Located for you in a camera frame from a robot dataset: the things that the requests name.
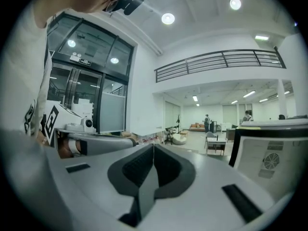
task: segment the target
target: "fluorescent light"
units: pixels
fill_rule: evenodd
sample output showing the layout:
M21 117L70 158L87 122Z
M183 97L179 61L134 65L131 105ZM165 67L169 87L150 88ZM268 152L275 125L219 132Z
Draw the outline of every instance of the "fluorescent light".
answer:
M111 58L110 61L113 63L113 64L117 64L119 62L119 59L117 58Z
M166 25L170 25L174 23L174 21L175 21L175 17L171 13L166 13L162 16L162 22Z
M289 94L289 93L290 93L290 91L286 91L284 94ZM278 95L276 97L278 97Z
M75 41L73 41L73 40L71 40L71 39L67 41L67 44L68 44L68 46L70 46L70 47L75 47L75 46L76 46Z
M254 94L256 91L255 90L253 90L253 91L251 91L250 93L247 93L243 98L247 98L248 96L250 96L250 95L252 95L252 94Z
M242 3L240 0L230 0L230 7L233 10L238 10L241 7Z
M269 40L269 37L256 35L255 39L259 39L259 40Z

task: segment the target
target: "sofa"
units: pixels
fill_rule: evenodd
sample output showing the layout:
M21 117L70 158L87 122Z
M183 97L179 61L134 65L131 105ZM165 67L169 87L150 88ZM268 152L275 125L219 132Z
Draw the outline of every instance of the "sofa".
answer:
M201 124L201 123L195 123L195 124L191 124L190 128L189 128L190 131L200 131L200 132L205 132L205 127L204 127L204 124Z

